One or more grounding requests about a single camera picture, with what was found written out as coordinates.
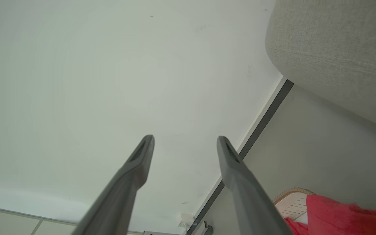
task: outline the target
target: tile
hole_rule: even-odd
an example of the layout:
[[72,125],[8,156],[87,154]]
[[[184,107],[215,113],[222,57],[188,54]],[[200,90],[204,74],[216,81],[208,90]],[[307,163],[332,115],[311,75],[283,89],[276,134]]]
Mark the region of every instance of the tile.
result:
[[43,221],[34,235],[69,235],[76,226]]
[[39,220],[0,212],[0,235],[29,235]]

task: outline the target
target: gray fabric sofa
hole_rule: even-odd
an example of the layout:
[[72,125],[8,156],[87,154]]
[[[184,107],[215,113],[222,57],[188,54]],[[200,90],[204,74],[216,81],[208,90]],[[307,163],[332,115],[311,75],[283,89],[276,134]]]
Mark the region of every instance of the gray fabric sofa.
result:
[[376,1],[277,1],[267,54],[289,80],[376,123]]

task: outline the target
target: white perforated panel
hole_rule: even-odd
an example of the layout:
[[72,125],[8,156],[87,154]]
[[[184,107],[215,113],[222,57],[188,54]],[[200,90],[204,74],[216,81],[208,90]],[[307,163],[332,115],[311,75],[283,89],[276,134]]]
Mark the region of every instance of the white perforated panel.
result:
[[283,218],[290,217],[295,220],[307,212],[306,199],[307,194],[305,193],[291,193],[278,202],[275,207]]

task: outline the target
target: stitched seam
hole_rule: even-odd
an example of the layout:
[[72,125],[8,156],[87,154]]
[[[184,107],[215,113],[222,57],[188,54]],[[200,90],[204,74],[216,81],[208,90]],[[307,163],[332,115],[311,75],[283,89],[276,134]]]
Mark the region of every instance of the stitched seam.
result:
[[355,60],[346,59],[346,58],[339,58],[339,57],[335,57],[335,56],[332,56],[332,55],[325,56],[325,55],[320,55],[320,54],[312,53],[312,52],[300,52],[300,51],[294,51],[294,50],[281,50],[281,49],[275,49],[273,47],[269,47],[269,48],[272,49],[272,50],[281,51],[281,52],[290,52],[290,53],[300,54],[300,55],[313,55],[315,57],[325,58],[325,59],[328,59],[328,60],[332,60],[331,58],[334,58],[334,59],[338,59],[338,60],[351,61],[351,62],[354,62],[354,63],[357,63],[357,64],[366,64],[366,65],[371,65],[371,66],[376,67],[376,64],[371,64],[371,63],[361,62],[361,61],[355,61]]
[[[306,57],[303,56],[304,54],[300,54],[300,53],[287,52],[287,51],[278,50],[278,49],[272,49],[272,50],[279,51],[279,52],[284,52],[284,53],[290,53],[290,54],[297,54],[297,55],[299,55],[298,56],[299,58],[306,58]],[[346,66],[346,65],[343,65],[343,64],[333,63],[332,60],[330,60],[328,58],[315,57],[315,59],[319,59],[321,61],[325,61],[326,63],[329,63],[331,65],[335,65],[335,66],[338,66],[338,67],[345,67],[345,68],[348,68],[348,69],[351,69],[351,70],[355,70],[355,71],[359,71],[359,72],[363,72],[363,73],[370,73],[370,74],[376,75],[376,73],[370,72],[370,71],[367,71],[367,70],[359,70],[359,69],[357,69],[355,67],[350,67],[350,66]]]

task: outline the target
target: fabric upholstery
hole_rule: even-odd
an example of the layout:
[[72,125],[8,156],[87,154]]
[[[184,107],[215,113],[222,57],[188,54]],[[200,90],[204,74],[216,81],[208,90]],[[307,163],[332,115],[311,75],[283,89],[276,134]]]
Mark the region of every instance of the fabric upholstery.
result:
[[376,123],[376,0],[277,1],[267,54],[289,80]]
[[376,235],[376,210],[320,195],[307,196],[306,204],[308,225],[285,220],[294,235]]

